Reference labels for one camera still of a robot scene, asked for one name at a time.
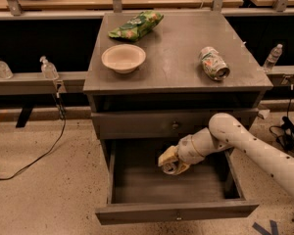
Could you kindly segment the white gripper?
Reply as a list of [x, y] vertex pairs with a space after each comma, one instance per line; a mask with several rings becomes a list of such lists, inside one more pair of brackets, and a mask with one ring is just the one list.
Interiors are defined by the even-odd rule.
[[178, 141], [177, 147], [170, 146], [159, 156], [158, 166], [170, 165], [171, 175], [184, 173], [190, 165], [196, 165], [205, 159], [200, 151], [200, 141], [201, 136], [198, 134], [183, 137]]

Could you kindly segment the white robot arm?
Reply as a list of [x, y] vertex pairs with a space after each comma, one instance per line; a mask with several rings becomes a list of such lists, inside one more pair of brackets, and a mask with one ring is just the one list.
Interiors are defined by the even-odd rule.
[[226, 113], [213, 115], [207, 127], [167, 148], [159, 156], [158, 166], [166, 174], [179, 175], [210, 154], [229, 148], [244, 152], [294, 198], [294, 158], [258, 139]]

